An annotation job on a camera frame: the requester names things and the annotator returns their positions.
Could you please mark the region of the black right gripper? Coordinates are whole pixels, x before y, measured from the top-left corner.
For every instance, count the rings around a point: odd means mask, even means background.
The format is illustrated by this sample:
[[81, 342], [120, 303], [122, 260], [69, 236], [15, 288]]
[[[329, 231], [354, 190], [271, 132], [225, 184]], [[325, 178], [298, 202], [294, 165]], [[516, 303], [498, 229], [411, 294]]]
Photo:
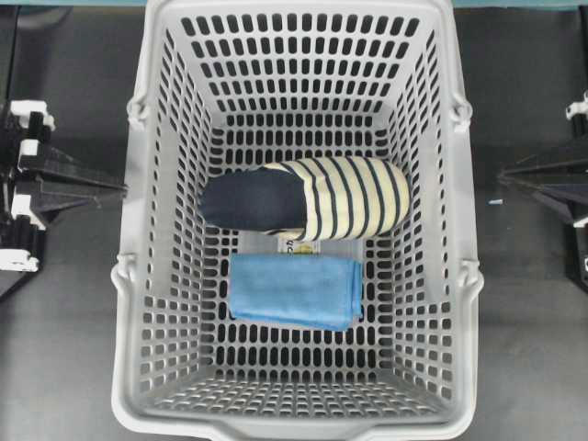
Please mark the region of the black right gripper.
[[[533, 153], [498, 174], [500, 183], [530, 195], [537, 202], [556, 211], [565, 223], [573, 226], [577, 246], [579, 279], [587, 279], [587, 92], [580, 101], [566, 109], [573, 140]], [[577, 176], [544, 175], [573, 172]]]

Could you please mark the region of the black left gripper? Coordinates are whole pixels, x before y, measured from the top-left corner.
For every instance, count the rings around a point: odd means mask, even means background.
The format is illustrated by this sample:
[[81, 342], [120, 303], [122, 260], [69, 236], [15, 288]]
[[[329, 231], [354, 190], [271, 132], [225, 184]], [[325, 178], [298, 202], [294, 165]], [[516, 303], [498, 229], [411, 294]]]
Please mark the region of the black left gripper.
[[[102, 208], [122, 200], [127, 187], [117, 177], [42, 145], [54, 118], [47, 103], [13, 100], [1, 109], [1, 269], [37, 272], [43, 235], [58, 213], [83, 206]], [[69, 182], [38, 178], [36, 172]]]

